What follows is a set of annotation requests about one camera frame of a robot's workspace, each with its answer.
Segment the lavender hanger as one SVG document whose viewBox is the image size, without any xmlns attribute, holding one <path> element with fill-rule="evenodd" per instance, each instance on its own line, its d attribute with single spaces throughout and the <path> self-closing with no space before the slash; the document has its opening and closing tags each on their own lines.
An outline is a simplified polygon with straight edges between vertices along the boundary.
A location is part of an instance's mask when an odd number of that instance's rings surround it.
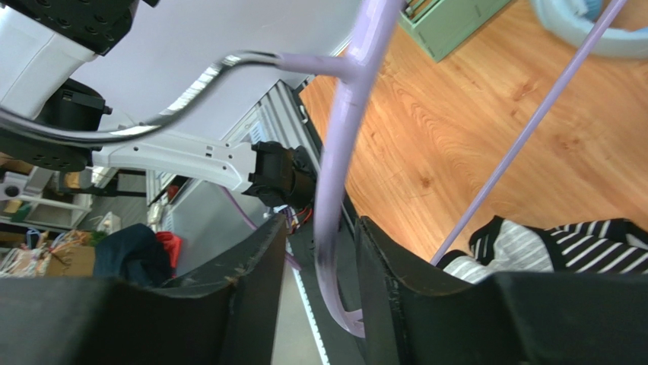
<svg viewBox="0 0 648 365">
<path fill-rule="evenodd" d="M 345 56 L 311 56 L 242 51 L 212 62 L 174 102 L 147 121 L 131 122 L 123 129 L 81 131 L 42 124 L 37 115 L 46 101 L 74 71 L 96 57 L 79 31 L 92 36 L 110 35 L 113 25 L 133 19 L 136 3 L 101 5 L 97 1 L 9 1 L 1 22 L 1 128 L 27 140 L 18 150 L 24 157 L 38 144 L 88 150 L 106 167 L 144 167 L 169 170 L 218 183 L 234 191 L 249 188 L 243 173 L 251 170 L 258 154 L 248 151 L 242 162 L 224 162 L 231 146 L 197 142 L 172 131 L 216 90 L 226 75 L 246 66 L 268 66 L 283 71 L 333 76 L 338 90 L 321 154 L 314 202 L 341 201 L 361 121 L 379 66 L 404 7 L 402 1 L 365 1 L 354 26 Z M 216 163 L 224 162 L 222 172 Z M 339 324 L 362 321 L 356 332 L 364 337 L 362 310 L 347 313 L 340 307 L 338 289 L 329 312 Z"/>
</svg>

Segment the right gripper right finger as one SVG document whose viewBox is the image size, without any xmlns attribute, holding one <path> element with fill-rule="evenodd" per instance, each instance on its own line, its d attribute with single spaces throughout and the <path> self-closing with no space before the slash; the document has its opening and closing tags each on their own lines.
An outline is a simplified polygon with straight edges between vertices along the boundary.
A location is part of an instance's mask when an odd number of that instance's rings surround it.
<svg viewBox="0 0 648 365">
<path fill-rule="evenodd" d="M 500 272 L 469 284 L 355 224 L 369 364 L 645 364 L 646 275 Z"/>
</svg>

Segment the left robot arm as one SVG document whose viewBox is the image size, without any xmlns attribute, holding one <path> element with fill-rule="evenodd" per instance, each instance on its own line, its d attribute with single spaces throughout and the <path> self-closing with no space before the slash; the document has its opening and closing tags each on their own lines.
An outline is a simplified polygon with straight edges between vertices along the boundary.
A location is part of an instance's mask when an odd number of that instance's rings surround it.
<svg viewBox="0 0 648 365">
<path fill-rule="evenodd" d="M 210 62 L 178 96 L 143 119 L 117 109 L 74 73 L 133 31 L 156 1 L 3 1 L 1 151 L 63 173 L 88 167 L 157 170 L 202 179 L 265 205 L 310 206 L 316 171 L 303 146 L 212 141 L 184 135 L 185 122 L 233 71 L 280 68 L 277 54 L 239 51 Z"/>
</svg>

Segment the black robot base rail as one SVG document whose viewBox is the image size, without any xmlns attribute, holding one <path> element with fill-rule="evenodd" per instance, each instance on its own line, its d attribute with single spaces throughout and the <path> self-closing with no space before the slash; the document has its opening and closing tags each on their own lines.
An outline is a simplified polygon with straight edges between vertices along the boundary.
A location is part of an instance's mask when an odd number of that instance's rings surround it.
<svg viewBox="0 0 648 365">
<path fill-rule="evenodd" d="M 279 81 L 227 134 L 228 141 L 275 141 L 286 148 L 296 148 L 301 160 L 314 175 L 320 171 L 322 141 L 300 98 L 300 89 Z M 316 338 L 329 364 L 365 364 L 367 346 L 356 332 L 362 321 L 339 324 L 329 312 L 338 289 L 340 307 L 347 313 L 359 309 L 361 297 L 357 276 L 354 223 L 357 213 L 351 200 L 320 204 L 310 219 L 302 219 L 291 237 L 291 248 L 303 270 L 299 274 L 313 314 Z"/>
</svg>

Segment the black white striped tank top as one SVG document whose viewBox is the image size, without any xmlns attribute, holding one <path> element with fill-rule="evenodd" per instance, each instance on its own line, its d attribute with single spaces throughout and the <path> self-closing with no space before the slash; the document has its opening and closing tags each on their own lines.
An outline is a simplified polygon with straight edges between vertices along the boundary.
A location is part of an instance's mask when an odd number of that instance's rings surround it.
<svg viewBox="0 0 648 365">
<path fill-rule="evenodd" d="M 500 271 L 644 275 L 647 231 L 625 218 L 537 228 L 496 216 L 436 267 L 470 284 Z"/>
</svg>

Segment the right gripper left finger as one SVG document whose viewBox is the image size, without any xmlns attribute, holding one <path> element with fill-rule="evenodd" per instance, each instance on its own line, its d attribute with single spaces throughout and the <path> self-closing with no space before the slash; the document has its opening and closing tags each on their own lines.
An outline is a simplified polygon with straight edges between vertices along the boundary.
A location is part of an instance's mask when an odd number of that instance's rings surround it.
<svg viewBox="0 0 648 365">
<path fill-rule="evenodd" d="M 276 215 L 160 288 L 4 278 L 3 364 L 269 364 L 287 225 Z"/>
</svg>

